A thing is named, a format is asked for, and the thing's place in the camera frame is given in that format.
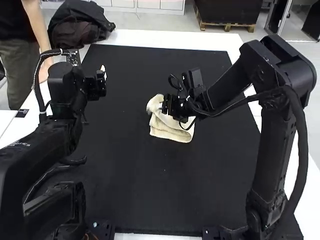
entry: black t-shirt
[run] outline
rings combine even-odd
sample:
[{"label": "black t-shirt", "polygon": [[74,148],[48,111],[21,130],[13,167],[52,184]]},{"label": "black t-shirt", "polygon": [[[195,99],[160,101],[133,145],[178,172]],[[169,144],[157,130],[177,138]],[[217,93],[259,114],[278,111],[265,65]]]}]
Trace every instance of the black t-shirt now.
[{"label": "black t-shirt", "polygon": [[0,40],[9,39],[36,40],[21,0],[0,0]]}]

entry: cabinet drawer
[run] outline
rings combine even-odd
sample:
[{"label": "cabinet drawer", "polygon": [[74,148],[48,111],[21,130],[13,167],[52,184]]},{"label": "cabinet drawer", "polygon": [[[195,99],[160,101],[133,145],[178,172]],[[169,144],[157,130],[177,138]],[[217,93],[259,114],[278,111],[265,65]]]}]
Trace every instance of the cabinet drawer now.
[{"label": "cabinet drawer", "polygon": [[160,9],[160,0],[138,0],[138,8]]},{"label": "cabinet drawer", "polygon": [[134,8],[135,0],[111,0],[112,7]]},{"label": "cabinet drawer", "polygon": [[166,10],[182,10],[184,0],[160,0],[160,8]]}]

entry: gray floor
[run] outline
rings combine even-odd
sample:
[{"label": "gray floor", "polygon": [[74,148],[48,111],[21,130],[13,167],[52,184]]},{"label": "gray floor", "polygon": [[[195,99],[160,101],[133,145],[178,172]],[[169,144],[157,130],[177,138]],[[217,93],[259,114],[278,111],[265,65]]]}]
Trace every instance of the gray floor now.
[{"label": "gray floor", "polygon": [[[54,10],[49,9],[43,10],[47,25],[54,12]],[[128,12],[106,12],[105,15],[109,21],[115,22],[117,29],[201,32],[191,0],[186,0],[185,14],[183,16]],[[260,14],[254,33],[248,33],[242,27],[232,27],[231,33],[239,34],[244,42],[254,39],[260,40],[267,35],[264,31],[267,15],[267,12]],[[311,40],[301,31],[302,25],[303,20],[301,17],[292,13],[291,18],[284,25],[281,36],[287,41]],[[221,27],[210,28],[206,32],[224,33]],[[320,43],[290,42],[290,44],[312,61],[320,75]],[[6,85],[0,88],[0,109],[8,109]],[[305,109],[305,114],[308,124],[310,154],[320,168],[320,147],[317,144],[317,140],[320,140],[320,126],[318,125],[320,117],[320,113],[318,113],[319,109],[320,86],[318,84],[311,94],[309,106]]]}]

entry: towel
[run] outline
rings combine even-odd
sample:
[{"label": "towel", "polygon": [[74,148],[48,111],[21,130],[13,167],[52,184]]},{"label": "towel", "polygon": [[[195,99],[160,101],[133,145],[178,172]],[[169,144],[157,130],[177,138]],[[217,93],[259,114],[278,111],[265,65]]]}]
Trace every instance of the towel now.
[{"label": "towel", "polygon": [[[146,112],[151,116],[150,135],[162,139],[170,139],[181,143],[189,143],[195,132],[195,125],[189,130],[183,130],[179,126],[179,122],[174,120],[172,116],[163,114],[161,109],[164,96],[157,94],[146,105]],[[181,126],[186,129],[195,119],[195,116],[190,116],[187,123],[181,123]]]}]

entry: black mat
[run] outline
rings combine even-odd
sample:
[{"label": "black mat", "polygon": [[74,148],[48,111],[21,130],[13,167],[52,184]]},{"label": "black mat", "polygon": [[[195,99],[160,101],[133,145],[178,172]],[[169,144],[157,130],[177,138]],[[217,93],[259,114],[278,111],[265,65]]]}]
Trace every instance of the black mat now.
[{"label": "black mat", "polygon": [[[169,74],[200,67],[209,86],[231,66],[228,54],[92,45],[84,72],[101,64],[107,96],[88,104],[75,153],[88,162],[50,182],[82,181],[87,216],[112,220],[118,232],[200,236],[203,226],[246,225],[260,138],[249,107],[197,122],[188,144],[150,136],[146,114],[151,97],[173,93]],[[290,228],[300,232],[294,220]]]}]

